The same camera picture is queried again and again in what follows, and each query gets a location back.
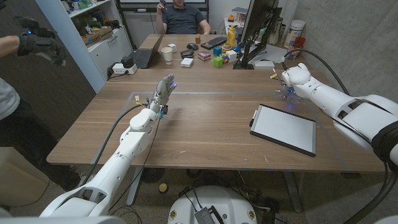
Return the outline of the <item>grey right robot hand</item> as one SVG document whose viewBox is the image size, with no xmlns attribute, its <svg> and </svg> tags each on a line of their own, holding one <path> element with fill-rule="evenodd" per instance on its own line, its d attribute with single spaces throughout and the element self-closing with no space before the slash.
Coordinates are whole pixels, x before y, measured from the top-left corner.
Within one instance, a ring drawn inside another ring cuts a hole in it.
<svg viewBox="0 0 398 224">
<path fill-rule="evenodd" d="M 296 94 L 292 87 L 289 87 L 285 82 L 281 82 L 281 87 L 274 91 L 274 96 L 280 100 L 287 100 L 290 104 L 298 104 L 300 97 Z"/>
</svg>

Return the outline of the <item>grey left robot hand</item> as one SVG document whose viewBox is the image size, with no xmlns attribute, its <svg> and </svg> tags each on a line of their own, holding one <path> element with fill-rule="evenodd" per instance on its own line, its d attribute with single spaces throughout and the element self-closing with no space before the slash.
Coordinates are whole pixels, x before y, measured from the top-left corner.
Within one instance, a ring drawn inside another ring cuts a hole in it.
<svg viewBox="0 0 398 224">
<path fill-rule="evenodd" d="M 177 84 L 174 82 L 173 74 L 169 74 L 161 79 L 153 92 L 152 99 L 149 103 L 149 109 L 155 113 L 159 113 L 160 109 L 167 104 L 169 96 L 176 86 Z"/>
</svg>

